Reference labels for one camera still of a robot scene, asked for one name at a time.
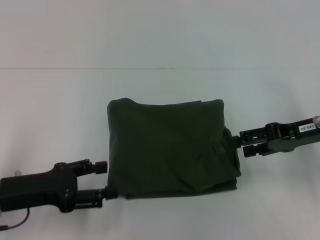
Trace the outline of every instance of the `white label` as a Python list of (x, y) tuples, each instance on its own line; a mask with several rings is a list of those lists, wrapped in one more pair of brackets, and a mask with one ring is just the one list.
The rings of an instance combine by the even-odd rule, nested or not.
[(310, 130), (315, 130), (315, 129), (316, 129), (316, 125), (314, 123), (309, 123), (306, 125), (299, 126), (300, 133), (310, 131)]

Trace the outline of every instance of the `white table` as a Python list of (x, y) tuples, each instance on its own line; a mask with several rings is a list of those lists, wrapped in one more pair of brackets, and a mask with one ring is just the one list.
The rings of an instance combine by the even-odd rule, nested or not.
[[(5, 0), (0, 7), (0, 177), (108, 161), (107, 104), (223, 99), (233, 135), (318, 115), (320, 3)], [(2, 240), (318, 240), (319, 143), (244, 158), (238, 190), (31, 209)], [(107, 175), (78, 178), (101, 188)], [(0, 225), (25, 210), (3, 212)]]

